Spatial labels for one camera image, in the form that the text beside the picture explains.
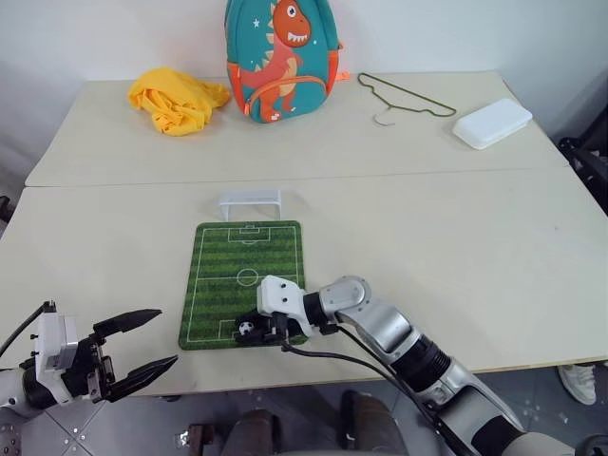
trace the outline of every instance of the dinosaur backpack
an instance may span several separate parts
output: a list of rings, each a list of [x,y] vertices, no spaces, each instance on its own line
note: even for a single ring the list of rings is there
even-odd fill
[[[332,91],[338,38],[327,0],[228,0],[228,76],[260,123],[311,112]]]

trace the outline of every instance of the black and white ball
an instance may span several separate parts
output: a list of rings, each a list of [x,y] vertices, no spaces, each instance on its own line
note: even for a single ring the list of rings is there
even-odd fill
[[[240,325],[238,325],[238,332],[240,335],[245,335],[250,333],[254,328],[254,324],[249,321],[243,321]]]

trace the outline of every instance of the white sneaker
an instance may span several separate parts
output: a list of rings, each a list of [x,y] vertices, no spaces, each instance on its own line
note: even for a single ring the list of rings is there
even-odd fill
[[[558,366],[563,386],[572,397],[585,406],[593,406],[596,403],[596,376],[593,374],[595,366]]]

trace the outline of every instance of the center circle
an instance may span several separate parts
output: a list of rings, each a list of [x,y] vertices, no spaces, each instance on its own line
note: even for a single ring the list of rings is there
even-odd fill
[[[237,274],[237,283],[243,287],[251,287],[257,284],[259,275],[255,269],[241,269]]]

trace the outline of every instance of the orange dinosaur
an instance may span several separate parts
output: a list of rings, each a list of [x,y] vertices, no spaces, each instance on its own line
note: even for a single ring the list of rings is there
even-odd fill
[[[311,24],[302,14],[295,0],[278,0],[276,5],[271,3],[273,19],[268,27],[274,33],[267,33],[268,42],[273,50],[266,52],[268,59],[262,60],[263,68],[256,66],[255,71],[241,68],[241,81],[251,88],[260,88],[272,81],[295,77],[297,67],[302,65],[302,59],[293,51],[306,45],[311,36]],[[280,119],[280,111],[275,110],[275,102],[283,97],[281,108],[292,112],[291,106],[295,96],[295,84],[275,85],[265,90],[259,96],[260,117],[264,122],[276,122]]]

